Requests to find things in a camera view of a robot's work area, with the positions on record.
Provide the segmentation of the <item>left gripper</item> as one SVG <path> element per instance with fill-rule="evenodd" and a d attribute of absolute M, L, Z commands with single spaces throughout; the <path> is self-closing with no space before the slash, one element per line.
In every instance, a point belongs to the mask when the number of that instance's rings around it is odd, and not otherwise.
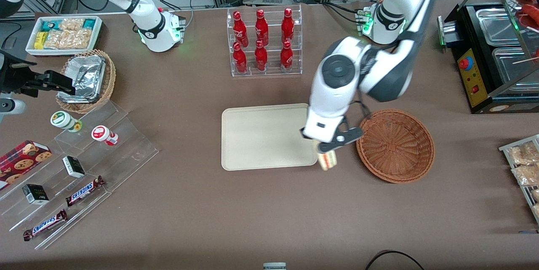
<path fill-rule="evenodd" d="M 329 153 L 339 147 L 339 144 L 332 142 L 332 140 L 343 119 L 342 113 L 317 112 L 315 109 L 308 109 L 302 135 L 320 142 L 318 143 L 318 153 Z"/>

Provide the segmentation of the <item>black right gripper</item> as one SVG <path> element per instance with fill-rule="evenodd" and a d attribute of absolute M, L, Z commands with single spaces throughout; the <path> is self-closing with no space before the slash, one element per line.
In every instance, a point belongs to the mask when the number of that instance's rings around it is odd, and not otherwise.
<path fill-rule="evenodd" d="M 39 76 L 40 82 L 32 82 L 35 76 L 30 67 L 37 63 L 26 61 L 13 56 L 5 51 L 1 53 L 0 89 L 1 93 L 21 94 L 37 98 L 40 91 L 57 91 L 68 95 L 75 95 L 73 79 L 55 72 L 46 70 Z"/>

